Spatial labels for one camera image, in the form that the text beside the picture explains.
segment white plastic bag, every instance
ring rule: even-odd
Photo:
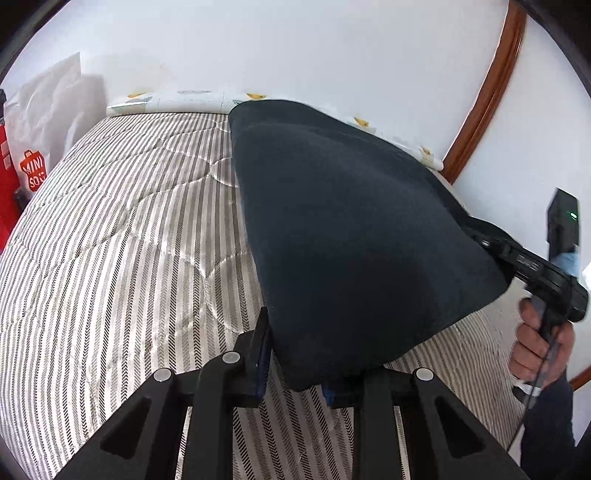
[[[76,53],[27,82],[5,104],[12,162],[29,197],[92,126],[85,118],[85,103]]]

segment black cable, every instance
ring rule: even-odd
[[[517,428],[515,429],[515,433],[513,434],[513,438],[511,439],[511,441],[509,442],[509,445],[507,446],[507,450],[506,450],[507,452],[509,452],[509,450],[511,449],[511,445],[513,445],[513,442],[515,441],[515,439],[519,435],[519,431],[521,430],[521,427],[523,426],[523,424],[525,422],[525,416],[527,415],[527,411],[530,409],[530,401],[531,401],[531,397],[534,393],[534,388],[538,386],[538,382],[540,380],[540,375],[542,374],[542,368],[544,367],[544,364],[546,363],[546,359],[548,358],[548,355],[550,354],[551,350],[554,348],[554,345],[556,344],[556,339],[558,338],[559,333],[560,333],[560,330],[557,329],[556,332],[554,333],[554,335],[552,336],[552,340],[550,341],[550,347],[548,348],[548,351],[544,355],[544,359],[542,360],[542,364],[540,365],[540,368],[538,369],[538,372],[535,375],[534,384],[531,387],[530,393],[528,393],[528,395],[527,395],[527,399],[525,401],[525,410],[523,412],[523,415],[521,416],[521,420],[519,421],[519,424],[517,425]]]

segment red bag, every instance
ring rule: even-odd
[[[4,130],[4,122],[1,118],[0,149],[2,151],[2,165],[0,166],[0,252],[2,252],[19,217],[19,210],[14,200],[14,192],[17,191],[19,184],[17,172],[12,166],[6,140],[6,130]]]

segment human hand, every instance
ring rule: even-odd
[[[533,382],[550,346],[538,334],[541,319],[531,304],[530,299],[521,299],[519,302],[519,314],[524,322],[517,327],[515,332],[517,341],[513,345],[509,371],[523,381]],[[574,329],[572,323],[566,322],[560,327],[555,327],[552,334],[558,335],[556,341],[560,345],[560,349],[556,355],[554,365],[550,367],[548,362],[546,362],[542,368],[542,373],[547,373],[542,388],[547,387],[560,378],[566,370],[570,354],[573,351]]]

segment quilted bedspread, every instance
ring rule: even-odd
[[[231,349],[261,305],[227,116],[103,120],[0,257],[0,435],[32,479],[52,478],[153,371]],[[432,368],[507,443],[507,355],[477,312],[390,366]],[[350,478],[352,435],[352,411],[287,390],[272,362],[260,408],[234,414],[234,478]]]

